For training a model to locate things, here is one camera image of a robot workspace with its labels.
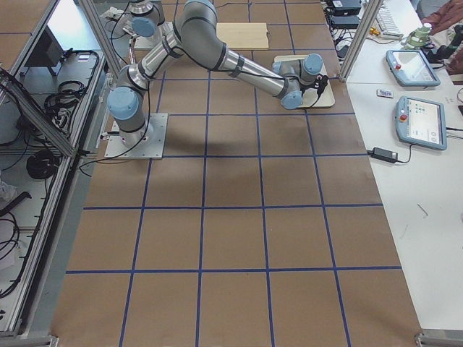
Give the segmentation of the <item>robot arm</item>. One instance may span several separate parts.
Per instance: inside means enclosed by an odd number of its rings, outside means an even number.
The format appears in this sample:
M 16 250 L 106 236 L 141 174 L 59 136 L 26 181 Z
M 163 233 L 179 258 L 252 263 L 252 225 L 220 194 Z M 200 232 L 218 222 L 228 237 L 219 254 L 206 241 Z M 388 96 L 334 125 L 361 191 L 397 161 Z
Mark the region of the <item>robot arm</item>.
M 154 47 L 161 40 L 165 16 L 161 1 L 130 0 L 123 30 L 133 38 L 144 38 Z
M 266 69 L 231 50 L 217 36 L 218 15 L 210 1 L 187 1 L 171 27 L 164 26 L 160 2 L 131 1 L 129 11 L 136 33 L 149 37 L 159 27 L 163 32 L 140 62 L 122 68 L 107 98 L 125 147 L 131 148 L 151 135 L 153 128 L 143 112 L 144 94 L 152 80 L 183 56 L 208 71 L 226 73 L 272 95 L 288 110 L 303 106 L 306 90 L 315 89 L 321 95 L 328 84 L 327 76 L 321 73 L 323 60 L 316 53 L 303 59 L 277 61 Z

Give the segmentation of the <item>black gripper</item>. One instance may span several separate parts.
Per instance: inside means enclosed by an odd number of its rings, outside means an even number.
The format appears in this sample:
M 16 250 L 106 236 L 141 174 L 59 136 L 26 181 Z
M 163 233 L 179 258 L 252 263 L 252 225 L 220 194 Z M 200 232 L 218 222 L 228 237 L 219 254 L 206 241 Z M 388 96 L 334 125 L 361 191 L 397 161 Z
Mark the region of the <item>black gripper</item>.
M 309 85 L 309 89 L 314 89 L 316 95 L 320 97 L 328 85 L 328 76 L 325 74 L 317 74 L 314 82 Z

